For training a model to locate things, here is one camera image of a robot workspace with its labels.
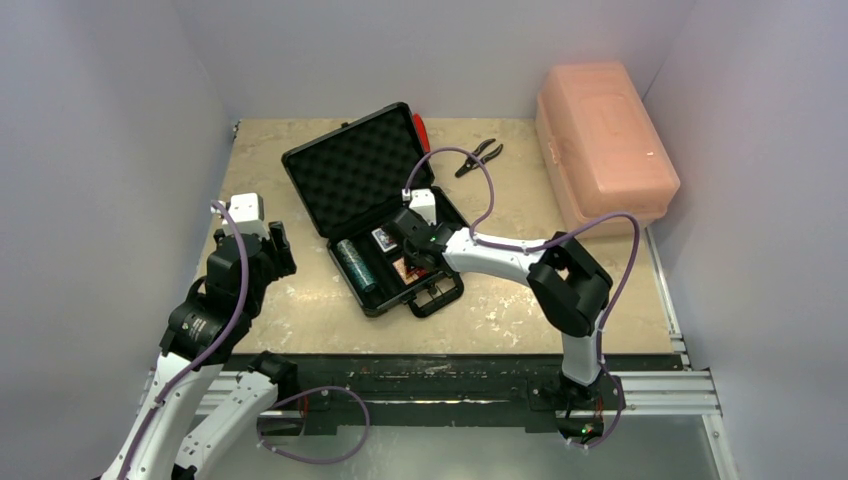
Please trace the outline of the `black poker carrying case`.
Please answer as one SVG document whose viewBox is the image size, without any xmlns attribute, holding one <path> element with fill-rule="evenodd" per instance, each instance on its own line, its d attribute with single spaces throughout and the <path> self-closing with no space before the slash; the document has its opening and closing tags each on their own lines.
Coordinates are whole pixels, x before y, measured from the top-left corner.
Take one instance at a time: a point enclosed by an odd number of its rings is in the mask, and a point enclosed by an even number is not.
<svg viewBox="0 0 848 480">
<path fill-rule="evenodd" d="M 402 250 L 383 253 L 371 231 L 383 227 L 402 207 L 401 189 L 407 178 L 414 188 L 429 188 L 436 198 L 440 221 L 467 222 L 435 184 L 433 169 L 414 166 L 424 156 L 404 102 L 396 102 L 365 117 L 294 147 L 281 163 L 303 202 L 320 237 L 327 242 L 330 258 L 353 293 L 363 313 L 377 317 L 399 304 L 414 316 L 426 318 L 464 292 L 457 273 L 436 271 L 412 285 L 404 285 L 392 266 L 403 257 Z M 336 249 L 349 239 L 358 250 L 378 286 L 362 292 L 354 283 L 352 270 Z"/>
</svg>

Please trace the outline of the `blue green poker chip stack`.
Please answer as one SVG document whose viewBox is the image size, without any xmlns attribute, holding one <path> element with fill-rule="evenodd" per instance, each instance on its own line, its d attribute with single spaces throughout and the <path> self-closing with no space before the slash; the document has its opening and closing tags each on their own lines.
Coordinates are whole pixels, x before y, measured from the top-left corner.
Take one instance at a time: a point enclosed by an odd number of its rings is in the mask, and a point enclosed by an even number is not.
<svg viewBox="0 0 848 480">
<path fill-rule="evenodd" d="M 351 270 L 360 269 L 362 267 L 361 256 L 353 242 L 349 239 L 344 239 L 336 245 L 337 252 L 342 262 Z"/>
</svg>

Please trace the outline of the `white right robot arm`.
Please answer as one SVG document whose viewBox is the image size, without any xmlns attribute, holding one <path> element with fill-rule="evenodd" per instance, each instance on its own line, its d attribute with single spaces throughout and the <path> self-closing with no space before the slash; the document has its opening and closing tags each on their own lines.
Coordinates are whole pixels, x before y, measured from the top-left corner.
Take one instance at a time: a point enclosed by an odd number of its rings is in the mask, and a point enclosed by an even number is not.
<svg viewBox="0 0 848 480">
<path fill-rule="evenodd" d="M 529 288 L 544 318 L 561 333 L 561 392 L 584 407 L 601 391 L 599 328 L 611 303 L 610 274 L 573 236 L 515 240 L 473 233 L 457 223 L 425 220 L 400 209 L 384 226 L 412 267 L 477 273 Z"/>
</svg>

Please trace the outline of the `red Texas Hold'em card box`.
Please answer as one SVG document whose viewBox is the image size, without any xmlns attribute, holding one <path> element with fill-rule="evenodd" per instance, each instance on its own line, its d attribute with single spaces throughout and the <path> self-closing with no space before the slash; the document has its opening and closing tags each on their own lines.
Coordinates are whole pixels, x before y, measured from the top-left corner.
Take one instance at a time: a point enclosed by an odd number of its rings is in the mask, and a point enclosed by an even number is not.
<svg viewBox="0 0 848 480">
<path fill-rule="evenodd" d="M 395 260 L 392 266 L 404 285 L 412 285 L 428 275 L 428 272 L 423 268 L 409 267 L 403 257 Z"/>
</svg>

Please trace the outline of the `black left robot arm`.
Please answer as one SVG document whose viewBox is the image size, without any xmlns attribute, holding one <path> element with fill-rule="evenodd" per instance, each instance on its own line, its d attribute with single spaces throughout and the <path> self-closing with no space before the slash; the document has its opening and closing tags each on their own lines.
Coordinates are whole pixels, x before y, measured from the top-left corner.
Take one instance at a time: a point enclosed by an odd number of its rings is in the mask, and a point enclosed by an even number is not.
<svg viewBox="0 0 848 480">
<path fill-rule="evenodd" d="M 204 276 L 170 314 L 142 410 L 106 479 L 166 479 L 195 411 L 262 311 L 266 290 L 297 266 L 281 222 L 267 233 L 225 234 Z"/>
</svg>

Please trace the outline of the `blue playing card deck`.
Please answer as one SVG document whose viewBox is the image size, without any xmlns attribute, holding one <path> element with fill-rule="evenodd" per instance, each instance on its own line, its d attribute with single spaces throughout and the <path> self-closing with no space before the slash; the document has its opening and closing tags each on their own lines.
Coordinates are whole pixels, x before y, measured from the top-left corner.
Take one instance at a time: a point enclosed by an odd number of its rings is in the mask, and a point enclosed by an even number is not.
<svg viewBox="0 0 848 480">
<path fill-rule="evenodd" d="M 375 228 L 371 231 L 371 235 L 383 253 L 391 252 L 398 247 L 396 241 L 383 228 Z"/>
</svg>

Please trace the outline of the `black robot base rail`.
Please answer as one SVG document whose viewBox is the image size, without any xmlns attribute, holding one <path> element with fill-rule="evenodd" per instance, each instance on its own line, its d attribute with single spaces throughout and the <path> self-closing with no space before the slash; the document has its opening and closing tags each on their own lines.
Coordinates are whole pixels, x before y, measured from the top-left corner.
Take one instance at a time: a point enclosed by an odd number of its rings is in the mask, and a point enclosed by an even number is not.
<svg viewBox="0 0 848 480">
<path fill-rule="evenodd" d="M 613 355 L 586 392 L 552 354 L 237 354 L 196 410 L 190 438 L 223 419 L 267 436 L 342 426 L 520 428 L 591 442 L 626 416 L 719 412 L 711 376 L 672 354 Z"/>
</svg>

